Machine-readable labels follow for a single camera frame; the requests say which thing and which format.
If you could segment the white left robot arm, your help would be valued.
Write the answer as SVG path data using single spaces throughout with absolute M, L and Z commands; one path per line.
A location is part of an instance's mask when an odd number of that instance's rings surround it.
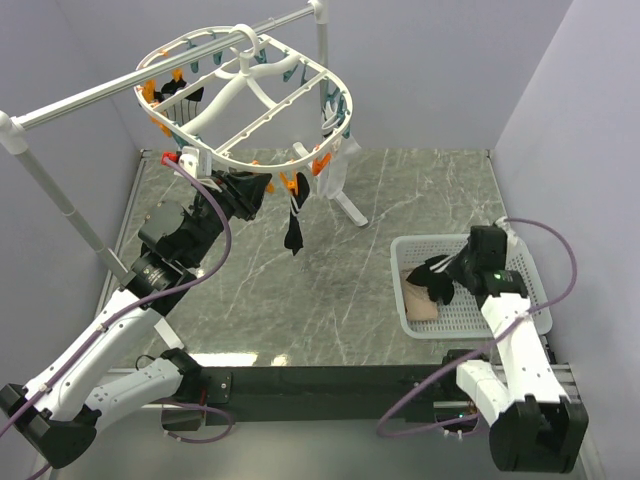
M 191 205 L 159 201 L 138 231 L 140 256 L 87 329 L 41 374 L 1 390 L 1 409 L 54 469 L 78 459 L 97 435 L 143 405 L 193 399 L 201 366 L 180 348 L 108 384 L 100 381 L 126 350 L 163 320 L 189 289 L 194 271 L 229 221 L 255 218 L 271 181 L 268 174 L 215 171 Z

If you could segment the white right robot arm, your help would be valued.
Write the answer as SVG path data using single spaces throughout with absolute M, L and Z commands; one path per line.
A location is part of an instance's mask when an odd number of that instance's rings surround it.
M 444 395 L 466 394 L 489 426 L 490 453 L 501 471 L 565 474 L 573 470 L 587 430 L 584 405 L 570 399 L 546 357 L 521 274 L 507 267 L 508 235 L 472 227 L 447 274 L 475 298 L 502 364 L 498 377 L 468 359 L 439 374 Z

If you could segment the orange clothespin holding sock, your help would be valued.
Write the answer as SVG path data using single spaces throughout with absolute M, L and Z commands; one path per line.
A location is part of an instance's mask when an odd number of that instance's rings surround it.
M 280 172 L 279 178 L 283 183 L 283 186 L 292 196 L 296 196 L 299 194 L 300 187 L 298 174 L 295 170 L 291 170 L 289 172 Z

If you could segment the orange pinched clothespin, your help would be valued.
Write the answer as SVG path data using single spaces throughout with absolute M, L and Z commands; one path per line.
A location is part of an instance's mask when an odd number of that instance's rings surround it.
M 316 157 L 311 164 L 311 172 L 314 177 L 319 176 L 322 171 L 328 166 L 332 159 L 331 153 L 326 153 L 322 157 Z

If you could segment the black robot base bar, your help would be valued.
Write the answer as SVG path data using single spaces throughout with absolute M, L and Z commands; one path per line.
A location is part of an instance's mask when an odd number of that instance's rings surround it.
M 204 367 L 172 401 L 219 408 L 238 422 L 378 420 L 435 364 Z

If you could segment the white metal drying rack stand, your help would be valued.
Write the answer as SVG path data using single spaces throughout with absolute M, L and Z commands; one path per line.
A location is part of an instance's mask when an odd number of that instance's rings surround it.
M 317 27 L 319 58 L 313 60 L 270 36 L 270 31 L 290 24 L 304 17 L 313 17 Z M 137 87 L 149 79 L 156 79 L 167 72 L 191 64 L 206 56 L 215 56 L 237 44 L 248 41 L 250 48 L 235 53 L 232 60 L 220 63 L 212 72 L 199 77 L 167 100 L 155 105 L 147 104 Z M 283 81 L 283 74 L 296 68 L 291 80 Z M 184 125 L 171 121 L 163 112 L 171 105 L 194 90 L 215 80 L 225 81 L 225 86 L 203 110 Z M 296 159 L 282 164 L 247 164 L 234 159 L 231 150 L 248 139 L 260 127 L 273 121 L 284 109 L 298 98 L 318 87 L 321 93 L 321 110 L 327 97 L 336 88 L 344 93 L 347 103 L 346 125 L 333 132 L 314 149 L 307 150 L 301 143 L 293 147 Z M 1 116 L 1 144 L 25 170 L 37 181 L 41 189 L 52 199 L 58 209 L 68 217 L 70 223 L 84 241 L 94 250 L 107 269 L 117 278 L 125 275 L 124 264 L 115 253 L 104 245 L 86 219 L 78 213 L 59 185 L 32 154 L 25 139 L 27 130 L 44 125 L 56 118 L 111 97 L 128 88 L 133 89 L 140 107 L 154 121 L 170 134 L 183 139 L 187 144 L 209 152 L 214 164 L 221 164 L 239 171 L 252 173 L 277 173 L 308 167 L 312 161 L 330 153 L 331 147 L 341 136 L 351 135 L 350 123 L 353 116 L 353 99 L 346 84 L 328 67 L 328 4 L 325 1 L 310 1 L 301 9 L 277 17 L 270 17 L 253 26 L 212 26 L 188 32 L 171 42 L 153 50 L 126 75 L 120 76 L 91 89 L 79 92 L 65 99 L 22 116 Z M 218 147 L 206 144 L 200 133 L 206 125 L 218 118 L 229 102 L 244 89 L 250 89 L 265 106 L 265 112 L 245 128 Z

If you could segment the white sock black cuff stripes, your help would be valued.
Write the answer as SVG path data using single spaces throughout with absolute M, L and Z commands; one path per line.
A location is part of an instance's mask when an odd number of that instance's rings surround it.
M 337 106 L 327 100 L 322 113 L 321 131 L 324 137 L 329 136 L 338 126 Z M 348 166 L 362 149 L 353 135 L 348 138 L 341 136 L 331 147 L 332 155 L 328 165 L 317 176 L 317 194 L 321 198 L 334 199 L 342 192 L 347 178 Z

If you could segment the beige cloth in basket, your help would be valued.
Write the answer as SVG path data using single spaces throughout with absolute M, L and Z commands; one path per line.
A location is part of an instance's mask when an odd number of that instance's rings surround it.
M 403 298 L 408 321 L 430 322 L 438 318 L 437 303 L 430 299 L 426 287 L 405 282 L 403 284 Z

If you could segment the teal clothespin being pinched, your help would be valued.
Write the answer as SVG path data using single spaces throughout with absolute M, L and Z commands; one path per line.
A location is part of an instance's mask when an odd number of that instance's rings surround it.
M 344 93 L 336 88 L 335 91 L 327 97 L 325 102 L 323 109 L 323 130 L 329 132 L 342 125 L 346 125 L 347 113 L 348 109 Z

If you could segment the white round clip hanger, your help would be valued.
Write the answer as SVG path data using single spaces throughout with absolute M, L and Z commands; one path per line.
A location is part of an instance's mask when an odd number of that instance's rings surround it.
M 180 68 L 183 78 L 190 84 L 212 72 L 218 64 L 232 60 L 236 52 L 247 50 L 250 46 L 248 41 L 243 41 L 232 49 L 200 59 L 198 74 L 191 71 L 190 64 L 185 65 Z M 170 72 L 155 79 L 157 102 L 163 101 L 160 90 L 170 80 L 172 80 Z M 203 86 L 204 95 L 199 104 L 198 114 L 210 104 L 225 84 L 225 81 L 215 79 Z M 265 106 L 253 92 L 250 89 L 244 89 L 229 102 L 218 118 L 205 126 L 199 136 L 206 144 L 218 147 L 256 120 L 265 110 Z M 324 140 L 325 137 L 321 131 L 322 113 L 320 89 L 314 87 L 290 107 L 281 111 L 273 121 L 260 127 L 248 139 L 232 148 L 231 155 L 234 159 L 247 164 L 282 164 L 294 160 L 297 157 L 293 149 L 296 143 L 301 143 L 305 149 L 312 150 Z M 166 136 L 176 140 L 181 148 L 191 146 L 161 126 L 157 126 Z

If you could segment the black and white striped sock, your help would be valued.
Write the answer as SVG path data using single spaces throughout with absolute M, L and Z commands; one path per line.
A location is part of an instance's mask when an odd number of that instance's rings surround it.
M 179 80 L 170 80 L 165 83 L 160 90 L 162 100 L 167 100 L 174 96 L 177 92 L 188 86 L 188 83 L 180 78 Z M 204 88 L 194 90 L 189 95 L 180 99 L 177 103 L 169 106 L 163 114 L 171 121 L 179 125 L 184 125 L 198 115 L 199 104 L 204 95 Z

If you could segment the teal clothespin left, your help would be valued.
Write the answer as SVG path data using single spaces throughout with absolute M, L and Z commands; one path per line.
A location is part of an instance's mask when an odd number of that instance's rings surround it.
M 283 74 L 283 81 L 284 81 L 284 82 L 288 82 L 289 80 L 291 80 L 291 79 L 293 78 L 293 76 L 294 76 L 295 72 L 296 72 L 296 68 L 294 68 L 294 69 L 290 69 L 290 70 L 287 70 L 287 71 Z

